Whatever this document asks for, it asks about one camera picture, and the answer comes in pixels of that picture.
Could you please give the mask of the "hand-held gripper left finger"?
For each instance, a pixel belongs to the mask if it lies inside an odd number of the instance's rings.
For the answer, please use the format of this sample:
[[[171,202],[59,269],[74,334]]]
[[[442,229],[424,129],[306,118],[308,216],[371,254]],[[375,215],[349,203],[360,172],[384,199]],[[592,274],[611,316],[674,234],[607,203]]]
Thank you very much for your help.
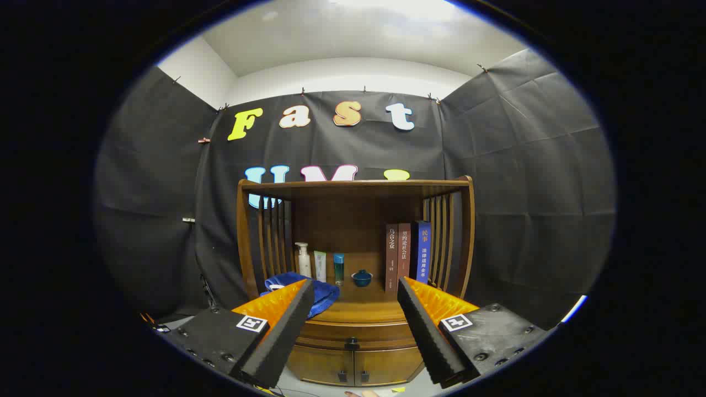
[[[270,389],[279,382],[313,302],[314,284],[305,278],[234,309],[205,309],[179,327],[157,324],[156,332],[213,371]]]

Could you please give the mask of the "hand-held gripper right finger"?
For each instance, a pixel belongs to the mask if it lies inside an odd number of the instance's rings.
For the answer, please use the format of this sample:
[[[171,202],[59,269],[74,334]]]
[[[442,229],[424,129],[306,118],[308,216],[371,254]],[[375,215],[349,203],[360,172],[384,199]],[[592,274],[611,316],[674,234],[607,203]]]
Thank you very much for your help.
[[[501,304],[477,307],[409,277],[397,299],[431,381],[443,389],[509,366],[549,332]]]

